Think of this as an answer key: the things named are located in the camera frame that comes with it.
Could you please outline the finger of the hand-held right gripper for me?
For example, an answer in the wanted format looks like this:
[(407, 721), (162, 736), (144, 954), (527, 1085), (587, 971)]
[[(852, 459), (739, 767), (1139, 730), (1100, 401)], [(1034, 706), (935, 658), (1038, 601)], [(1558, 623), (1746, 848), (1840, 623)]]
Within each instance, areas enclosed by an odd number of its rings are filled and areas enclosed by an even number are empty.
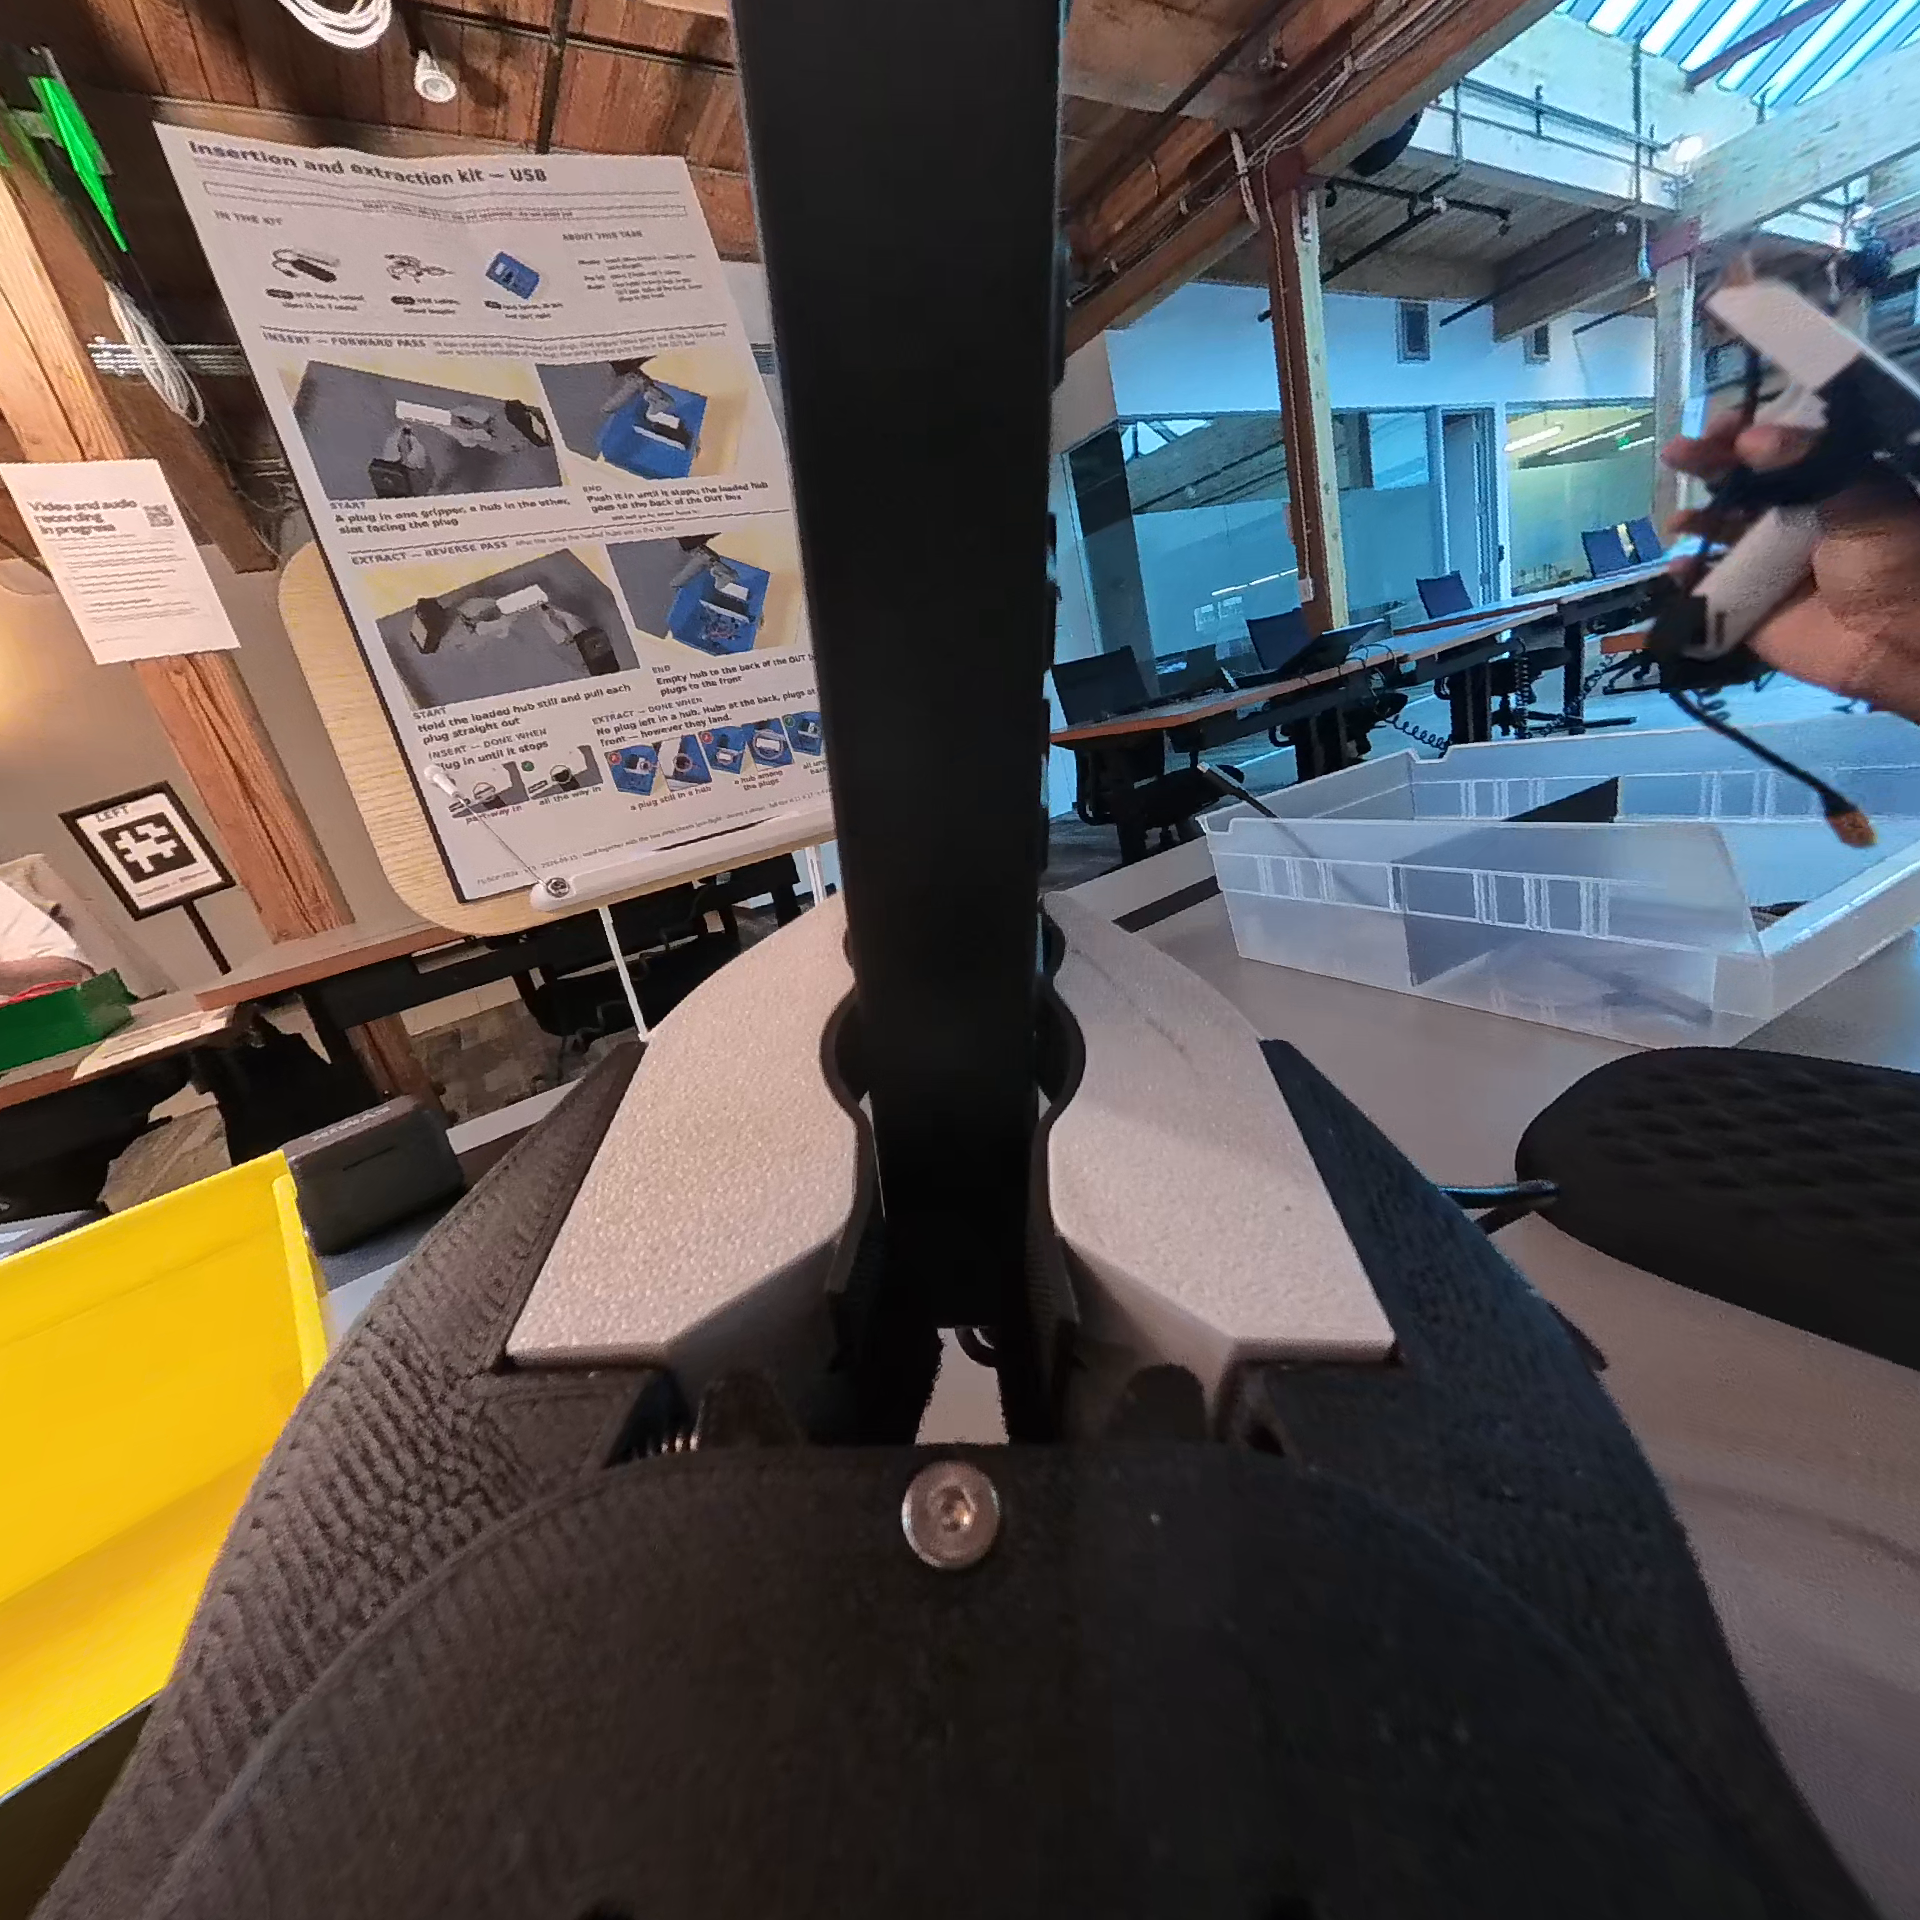
[(1759, 407), (1762, 420), (1806, 429), (1840, 426), (1848, 434), (1904, 433), (1904, 370), (1789, 283), (1720, 285), (1708, 298), (1708, 314), (1782, 383)]

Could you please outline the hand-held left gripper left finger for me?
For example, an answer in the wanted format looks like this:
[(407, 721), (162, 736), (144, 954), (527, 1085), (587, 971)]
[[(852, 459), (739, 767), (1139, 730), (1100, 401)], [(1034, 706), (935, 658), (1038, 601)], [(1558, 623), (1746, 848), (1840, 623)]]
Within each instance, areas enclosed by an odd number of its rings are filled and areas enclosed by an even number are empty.
[(826, 1031), (852, 989), (827, 898), (650, 1037), (507, 1339), (526, 1368), (826, 1370), (858, 1122)]

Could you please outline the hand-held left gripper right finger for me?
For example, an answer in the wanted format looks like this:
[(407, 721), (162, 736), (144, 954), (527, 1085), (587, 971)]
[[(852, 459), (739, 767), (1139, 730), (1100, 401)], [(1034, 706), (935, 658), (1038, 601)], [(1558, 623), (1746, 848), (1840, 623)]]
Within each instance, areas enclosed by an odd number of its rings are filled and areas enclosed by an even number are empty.
[(1047, 1207), (1087, 1370), (1383, 1363), (1395, 1335), (1243, 1016), (1068, 897), (1053, 989), (1083, 1066)]

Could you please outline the thin black cable orange plug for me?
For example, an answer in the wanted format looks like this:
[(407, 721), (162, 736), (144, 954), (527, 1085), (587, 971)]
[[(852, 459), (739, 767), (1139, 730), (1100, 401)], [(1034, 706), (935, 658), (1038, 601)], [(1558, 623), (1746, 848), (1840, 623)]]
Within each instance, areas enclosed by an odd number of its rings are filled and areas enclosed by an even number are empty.
[(1717, 738), (1735, 746), (1740, 752), (1768, 768), (1775, 777), (1789, 779), (1806, 788), (1816, 802), (1816, 811), (1826, 827), (1843, 845), (1863, 850), (1878, 843), (1876, 827), (1867, 815), (1845, 796), (1834, 781), (1813, 772), (1789, 755), (1768, 747), (1758, 735), (1740, 730), (1720, 689), (1685, 689), (1660, 683), (1660, 692), (1690, 721), (1698, 723)]

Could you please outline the clear plastic bin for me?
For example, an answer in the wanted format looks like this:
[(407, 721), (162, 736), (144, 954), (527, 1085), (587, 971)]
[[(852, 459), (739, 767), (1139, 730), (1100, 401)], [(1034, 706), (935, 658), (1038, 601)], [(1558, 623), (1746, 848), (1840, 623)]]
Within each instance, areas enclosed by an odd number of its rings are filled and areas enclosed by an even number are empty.
[(1917, 746), (1755, 730), (1871, 827), (1703, 728), (1395, 755), (1202, 818), (1243, 957), (1630, 1047), (1735, 1044), (1916, 925)]

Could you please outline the yellow plastic bin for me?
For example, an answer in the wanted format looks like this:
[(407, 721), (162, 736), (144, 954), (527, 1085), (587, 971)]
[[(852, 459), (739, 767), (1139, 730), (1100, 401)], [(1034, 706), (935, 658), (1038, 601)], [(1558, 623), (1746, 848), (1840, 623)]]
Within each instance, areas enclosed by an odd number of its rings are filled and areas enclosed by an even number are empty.
[(5, 1794), (164, 1688), (330, 1344), (284, 1155), (5, 1260)]

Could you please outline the slim dark USB hub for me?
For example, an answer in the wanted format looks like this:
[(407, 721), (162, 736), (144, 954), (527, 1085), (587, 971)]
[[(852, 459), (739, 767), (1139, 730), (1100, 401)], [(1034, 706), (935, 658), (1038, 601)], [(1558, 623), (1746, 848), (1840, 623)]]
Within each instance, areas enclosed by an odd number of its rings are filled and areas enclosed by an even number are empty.
[(980, 1329), (1050, 1431), (1027, 1276), (1064, 4), (733, 4), (844, 869), (883, 1308)]

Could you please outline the person's right hand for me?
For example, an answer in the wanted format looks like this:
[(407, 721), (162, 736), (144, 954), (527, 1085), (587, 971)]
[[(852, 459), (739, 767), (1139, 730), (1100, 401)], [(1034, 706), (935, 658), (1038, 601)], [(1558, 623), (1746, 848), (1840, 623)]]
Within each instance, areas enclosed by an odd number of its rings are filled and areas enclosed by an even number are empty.
[[(1816, 434), (1717, 416), (1698, 440), (1664, 445), (1670, 474), (1717, 484), (1730, 469), (1795, 469)], [(1875, 472), (1816, 508), (1819, 541), (1798, 593), (1746, 641), (1750, 653), (1843, 699), (1917, 717), (1917, 501)]]

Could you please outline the white document stand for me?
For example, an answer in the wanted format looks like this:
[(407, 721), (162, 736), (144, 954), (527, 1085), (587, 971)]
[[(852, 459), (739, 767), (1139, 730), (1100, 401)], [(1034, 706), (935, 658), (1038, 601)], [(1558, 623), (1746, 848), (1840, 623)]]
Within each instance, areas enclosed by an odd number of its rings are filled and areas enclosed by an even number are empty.
[(597, 898), (591, 919), (635, 1043), (647, 1044), (717, 970), (827, 906), (834, 863), (826, 836), (748, 866)]

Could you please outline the black textured wrist rest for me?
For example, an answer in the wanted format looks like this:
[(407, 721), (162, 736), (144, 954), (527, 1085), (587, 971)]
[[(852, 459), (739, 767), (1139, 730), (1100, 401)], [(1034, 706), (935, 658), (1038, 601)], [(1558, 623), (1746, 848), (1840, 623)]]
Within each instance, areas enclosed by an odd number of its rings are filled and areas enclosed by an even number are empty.
[(1566, 1236), (1660, 1281), (1917, 1368), (1916, 1072), (1650, 1049), (1526, 1124), (1515, 1173)]

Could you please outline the wooden clipboard board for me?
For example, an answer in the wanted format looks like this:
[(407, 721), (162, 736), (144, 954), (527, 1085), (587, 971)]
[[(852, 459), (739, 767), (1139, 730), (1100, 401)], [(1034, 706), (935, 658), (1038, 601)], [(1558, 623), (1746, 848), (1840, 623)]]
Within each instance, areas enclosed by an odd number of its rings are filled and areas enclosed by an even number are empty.
[(330, 747), (342, 768), (378, 865), (396, 898), (420, 922), (471, 938), (499, 938), (598, 906), (659, 893), (685, 880), (739, 873), (765, 857), (827, 848), (834, 842), (830, 799), (815, 796), (800, 807), (700, 843), (647, 848), (621, 865), (589, 863), (589, 873), (615, 880), (615, 888), (602, 893), (574, 891), (562, 900), (540, 903), (538, 877), (520, 872), (503, 897), (459, 900), (420, 804), (415, 777), (405, 767), (342, 599), (315, 544), (302, 544), (284, 563), (277, 595), (282, 627), (319, 711)]

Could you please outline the black and white marker sign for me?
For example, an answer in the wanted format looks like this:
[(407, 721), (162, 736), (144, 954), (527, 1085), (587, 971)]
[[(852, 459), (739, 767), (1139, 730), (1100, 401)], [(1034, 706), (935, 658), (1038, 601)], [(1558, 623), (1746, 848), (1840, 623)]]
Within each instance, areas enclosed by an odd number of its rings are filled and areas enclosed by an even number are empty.
[(56, 815), (133, 922), (182, 912), (218, 977), (231, 962), (200, 903), (235, 888), (210, 836), (167, 781)]

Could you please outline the green plastic bin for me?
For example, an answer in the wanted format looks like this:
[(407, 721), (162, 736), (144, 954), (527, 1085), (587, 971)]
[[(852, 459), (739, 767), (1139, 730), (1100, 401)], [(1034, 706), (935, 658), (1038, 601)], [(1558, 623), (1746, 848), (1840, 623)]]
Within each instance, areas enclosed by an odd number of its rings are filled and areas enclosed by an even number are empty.
[(133, 1019), (133, 1003), (116, 971), (2, 999), (2, 1072), (99, 1047)]

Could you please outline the instruction sheet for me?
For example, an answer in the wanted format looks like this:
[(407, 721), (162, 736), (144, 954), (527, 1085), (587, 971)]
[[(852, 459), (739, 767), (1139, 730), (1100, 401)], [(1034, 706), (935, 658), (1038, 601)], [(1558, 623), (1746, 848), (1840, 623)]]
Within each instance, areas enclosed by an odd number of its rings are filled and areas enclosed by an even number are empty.
[(156, 135), (426, 876), (542, 919), (830, 843), (781, 428), (685, 162)]

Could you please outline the white wall notice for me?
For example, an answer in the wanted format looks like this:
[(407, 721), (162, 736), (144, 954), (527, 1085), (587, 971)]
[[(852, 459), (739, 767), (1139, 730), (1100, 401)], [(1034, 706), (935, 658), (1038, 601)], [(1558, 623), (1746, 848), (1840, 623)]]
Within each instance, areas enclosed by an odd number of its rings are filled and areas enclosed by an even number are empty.
[(99, 666), (237, 650), (156, 459), (5, 465), (2, 477)]

